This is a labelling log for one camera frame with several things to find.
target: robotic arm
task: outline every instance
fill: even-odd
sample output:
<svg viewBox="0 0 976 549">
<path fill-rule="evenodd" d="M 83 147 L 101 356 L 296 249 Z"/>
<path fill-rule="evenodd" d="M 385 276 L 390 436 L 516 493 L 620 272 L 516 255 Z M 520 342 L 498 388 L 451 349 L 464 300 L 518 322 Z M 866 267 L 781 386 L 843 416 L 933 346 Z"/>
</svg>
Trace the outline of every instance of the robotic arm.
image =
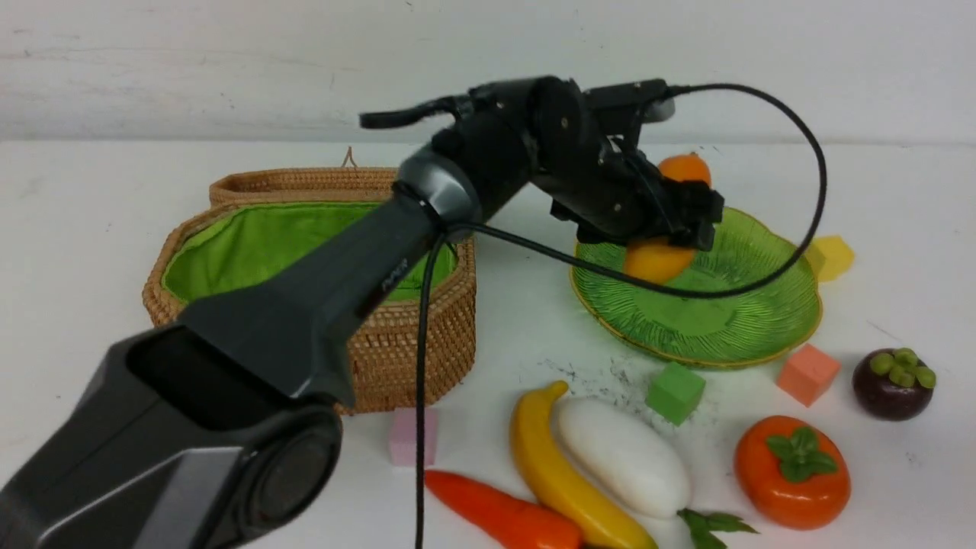
<svg viewBox="0 0 976 549">
<path fill-rule="evenodd" d="M 355 406 L 348 338 L 441 234 L 466 237 L 452 226 L 487 222 L 529 182 L 581 241 L 711 249 L 721 196 L 664 178 L 636 147 L 644 123 L 673 114 L 664 81 L 496 82 L 360 122 L 440 113 L 454 124 L 365 218 L 267 282 L 112 345 L 0 491 L 0 549 L 227 549 L 288 524 L 339 459 L 334 405 Z"/>
</svg>

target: black cable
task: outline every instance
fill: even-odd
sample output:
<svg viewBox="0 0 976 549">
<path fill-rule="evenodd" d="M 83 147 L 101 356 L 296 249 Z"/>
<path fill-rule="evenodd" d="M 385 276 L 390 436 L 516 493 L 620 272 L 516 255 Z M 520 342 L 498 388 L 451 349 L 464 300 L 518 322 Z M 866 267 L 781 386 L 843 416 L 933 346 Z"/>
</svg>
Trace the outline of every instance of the black cable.
<svg viewBox="0 0 976 549">
<path fill-rule="evenodd" d="M 430 305 L 430 287 L 433 286 L 433 269 L 437 265 L 437 254 L 447 242 L 449 232 L 442 232 L 434 241 L 427 264 L 424 267 L 424 281 L 421 283 L 420 318 L 417 321 L 417 537 L 416 549 L 424 548 L 424 445 L 427 435 L 425 403 L 427 401 L 427 314 Z"/>
<path fill-rule="evenodd" d="M 417 334 L 417 537 L 415 547 L 416 549 L 423 549 L 424 547 L 424 440 L 425 440 L 425 379 L 426 379 L 426 366 L 427 366 L 427 308 L 430 302 L 430 289 L 433 282 L 433 267 L 436 263 L 437 252 L 440 251 L 441 246 L 447 241 L 450 234 L 458 231 L 472 231 L 480 232 L 482 234 L 487 234 L 493 236 L 500 240 L 516 244 L 523 248 L 533 250 L 535 252 L 541 253 L 547 257 L 561 261 L 562 263 L 577 267 L 580 269 L 585 269 L 597 275 L 607 276 L 620 282 L 625 282 L 632 284 L 634 286 L 651 290 L 665 295 L 671 295 L 674 297 L 682 298 L 693 298 L 693 299 L 719 299 L 725 297 L 733 297 L 737 295 L 742 295 L 754 291 L 762 286 L 769 284 L 770 282 L 776 280 L 782 276 L 786 271 L 789 271 L 803 254 L 806 253 L 807 248 L 813 241 L 814 236 L 817 233 L 817 229 L 820 227 L 820 220 L 824 215 L 824 206 L 827 203 L 827 159 L 824 156 L 824 151 L 821 149 L 820 144 L 817 142 L 817 138 L 814 137 L 813 132 L 806 126 L 803 120 L 793 112 L 791 108 L 786 106 L 780 100 L 774 98 L 773 96 L 757 90 L 750 86 L 744 86 L 741 84 L 704 84 L 701 86 L 671 86 L 669 97 L 675 98 L 695 92 L 704 92 L 708 90 L 731 90 L 736 92 L 742 92 L 757 98 L 760 98 L 767 103 L 778 108 L 783 114 L 789 118 L 793 124 L 799 129 L 806 138 L 806 141 L 813 148 L 814 154 L 817 156 L 817 169 L 820 174 L 820 188 L 817 195 L 817 206 L 814 210 L 813 221 L 810 223 L 810 228 L 803 240 L 797 246 L 794 253 L 787 259 L 786 262 L 772 273 L 760 278 L 759 280 L 744 284 L 738 288 L 732 288 L 730 290 L 721 290 L 717 292 L 702 292 L 697 290 L 684 290 L 679 288 L 670 288 L 663 286 L 661 284 L 655 284 L 653 282 L 648 282 L 646 280 L 641 280 L 640 278 L 634 278 L 626 274 L 614 271 L 612 269 L 607 269 L 595 263 L 590 263 L 589 261 L 584 261 L 577 257 L 564 254 L 558 250 L 544 246 L 539 242 L 529 240 L 523 236 L 517 234 L 512 234 L 510 232 L 501 231 L 494 229 L 485 225 L 475 224 L 475 223 L 455 223 L 446 227 L 444 231 L 438 236 L 437 240 L 434 242 L 432 251 L 428 256 L 427 266 L 424 269 L 424 281 L 421 285 L 421 298 L 420 298 L 420 320 Z"/>
</svg>

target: pink cube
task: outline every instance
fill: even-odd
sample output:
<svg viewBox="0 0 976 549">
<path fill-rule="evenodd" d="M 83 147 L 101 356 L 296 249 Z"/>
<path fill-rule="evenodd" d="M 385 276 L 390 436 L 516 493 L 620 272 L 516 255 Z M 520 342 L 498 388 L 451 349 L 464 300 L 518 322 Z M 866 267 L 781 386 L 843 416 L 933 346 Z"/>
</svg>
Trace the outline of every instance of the pink cube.
<svg viewBox="0 0 976 549">
<path fill-rule="evenodd" d="M 433 465 L 437 451 L 437 410 L 424 412 L 424 465 Z M 394 467 L 413 467 L 417 464 L 417 409 L 397 408 L 393 411 L 393 426 L 389 430 L 389 455 Z"/>
<path fill-rule="evenodd" d="M 810 407 L 831 387 L 839 371 L 840 362 L 807 344 L 787 359 L 776 385 Z"/>
</svg>

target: wicker basket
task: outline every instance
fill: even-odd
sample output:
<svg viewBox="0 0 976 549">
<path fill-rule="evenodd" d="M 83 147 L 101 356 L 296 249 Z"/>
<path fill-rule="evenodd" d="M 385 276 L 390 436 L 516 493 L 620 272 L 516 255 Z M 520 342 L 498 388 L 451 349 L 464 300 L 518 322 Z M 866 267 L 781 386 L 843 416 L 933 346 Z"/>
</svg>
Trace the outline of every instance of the wicker basket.
<svg viewBox="0 0 976 549">
<path fill-rule="evenodd" d="M 249 204 L 379 201 L 390 195 L 395 171 L 386 168 L 271 170 L 226 177 L 211 186 L 215 207 L 184 222 L 166 239 L 142 292 L 153 323 L 172 321 L 183 302 L 164 287 L 171 260 L 193 235 Z M 455 269 L 434 288 L 427 332 L 426 405 L 454 388 L 474 364 L 474 246 L 457 247 Z M 416 404 L 417 300 L 387 302 L 349 340 L 355 409 L 389 411 Z"/>
<path fill-rule="evenodd" d="M 289 168 L 229 175 L 210 185 L 210 204 L 380 201 L 389 197 L 393 168 L 360 168 L 352 147 L 338 168 Z"/>
</svg>

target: yellow cube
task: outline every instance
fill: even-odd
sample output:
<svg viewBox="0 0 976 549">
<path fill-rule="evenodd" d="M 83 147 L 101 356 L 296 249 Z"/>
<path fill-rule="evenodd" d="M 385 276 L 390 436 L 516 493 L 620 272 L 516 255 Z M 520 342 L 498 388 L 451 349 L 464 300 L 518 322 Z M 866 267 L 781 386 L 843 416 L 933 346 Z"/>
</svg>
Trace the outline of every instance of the yellow cube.
<svg viewBox="0 0 976 549">
<path fill-rule="evenodd" d="M 806 250 L 813 274 L 821 282 L 836 280 L 854 263 L 854 251 L 839 234 L 814 238 Z"/>
</svg>

